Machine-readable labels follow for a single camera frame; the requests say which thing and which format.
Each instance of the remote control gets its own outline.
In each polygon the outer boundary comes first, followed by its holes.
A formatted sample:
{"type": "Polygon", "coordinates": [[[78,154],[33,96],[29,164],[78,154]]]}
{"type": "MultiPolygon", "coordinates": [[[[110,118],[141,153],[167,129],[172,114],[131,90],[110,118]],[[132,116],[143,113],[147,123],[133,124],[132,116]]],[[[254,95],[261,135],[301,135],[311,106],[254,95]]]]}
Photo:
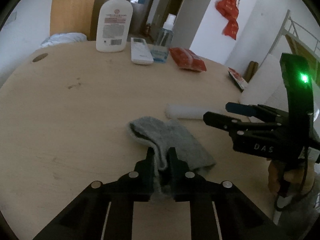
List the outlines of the remote control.
{"type": "Polygon", "coordinates": [[[139,65],[153,63],[153,57],[145,39],[131,38],[131,61],[139,65]]]}

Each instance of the green light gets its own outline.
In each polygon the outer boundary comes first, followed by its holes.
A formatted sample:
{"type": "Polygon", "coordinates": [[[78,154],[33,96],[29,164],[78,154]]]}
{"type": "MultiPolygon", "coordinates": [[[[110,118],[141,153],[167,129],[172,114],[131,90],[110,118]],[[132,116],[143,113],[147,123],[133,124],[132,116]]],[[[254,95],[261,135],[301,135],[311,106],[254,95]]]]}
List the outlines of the green light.
{"type": "Polygon", "coordinates": [[[301,80],[305,83],[307,83],[309,81],[309,78],[307,75],[301,74],[301,80]]]}

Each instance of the wooden table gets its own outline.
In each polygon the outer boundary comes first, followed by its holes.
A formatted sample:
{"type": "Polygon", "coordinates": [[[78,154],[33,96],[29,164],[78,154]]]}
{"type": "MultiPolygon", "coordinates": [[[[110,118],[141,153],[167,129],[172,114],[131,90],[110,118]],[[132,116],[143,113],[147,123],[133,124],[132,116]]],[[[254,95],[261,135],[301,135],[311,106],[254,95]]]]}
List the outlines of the wooden table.
{"type": "MultiPolygon", "coordinates": [[[[179,70],[170,56],[166,64],[135,65],[130,46],[100,53],[95,42],[33,53],[0,90],[0,210],[20,240],[32,239],[92,181],[117,180],[145,158],[147,148],[127,135],[129,121],[166,121],[167,103],[224,109],[237,102],[227,68],[205,63],[204,73],[179,70]]],[[[227,132],[201,120],[181,122],[217,161],[207,179],[232,181],[271,217],[268,162],[234,152],[227,132]]],[[[190,235],[188,203],[135,204],[134,240],[190,235]]]]}

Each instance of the human hand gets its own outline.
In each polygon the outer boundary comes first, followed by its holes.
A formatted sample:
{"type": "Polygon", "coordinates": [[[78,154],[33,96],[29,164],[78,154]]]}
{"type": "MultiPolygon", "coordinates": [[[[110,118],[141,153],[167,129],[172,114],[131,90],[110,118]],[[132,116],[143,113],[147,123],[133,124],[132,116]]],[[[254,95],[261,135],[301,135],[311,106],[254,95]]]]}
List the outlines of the human hand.
{"type": "MultiPolygon", "coordinates": [[[[307,194],[313,187],[313,183],[315,180],[316,172],[314,170],[315,163],[308,162],[308,172],[306,181],[304,183],[301,194],[307,194]]],[[[271,161],[269,168],[269,183],[268,188],[272,194],[277,195],[280,190],[280,182],[279,182],[279,170],[276,165],[271,161]]],[[[300,185],[303,180],[304,168],[300,168],[297,170],[291,170],[284,173],[284,179],[290,183],[300,185]]]]}

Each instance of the metal screw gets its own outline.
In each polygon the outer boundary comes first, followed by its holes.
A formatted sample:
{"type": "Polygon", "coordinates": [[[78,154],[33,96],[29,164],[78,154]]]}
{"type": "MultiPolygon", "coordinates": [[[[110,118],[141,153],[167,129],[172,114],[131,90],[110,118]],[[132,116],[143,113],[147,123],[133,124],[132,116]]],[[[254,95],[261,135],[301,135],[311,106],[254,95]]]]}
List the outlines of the metal screw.
{"type": "Polygon", "coordinates": [[[92,187],[92,188],[98,188],[98,187],[101,186],[101,184],[102,184],[102,183],[101,183],[100,181],[97,181],[97,180],[96,180],[96,181],[94,181],[94,182],[91,183],[91,187],[92,187]]]}
{"type": "Polygon", "coordinates": [[[188,179],[192,179],[192,178],[195,176],[195,174],[194,174],[192,171],[187,171],[187,172],[185,173],[185,176],[186,176],[188,179]]]}
{"type": "Polygon", "coordinates": [[[223,187],[231,188],[233,184],[232,184],[232,182],[226,180],[226,181],[222,182],[222,185],[223,185],[223,187]]]}
{"type": "Polygon", "coordinates": [[[132,179],[134,179],[134,178],[136,178],[138,176],[139,176],[139,173],[137,173],[136,171],[129,172],[129,177],[132,178],[132,179]]]}

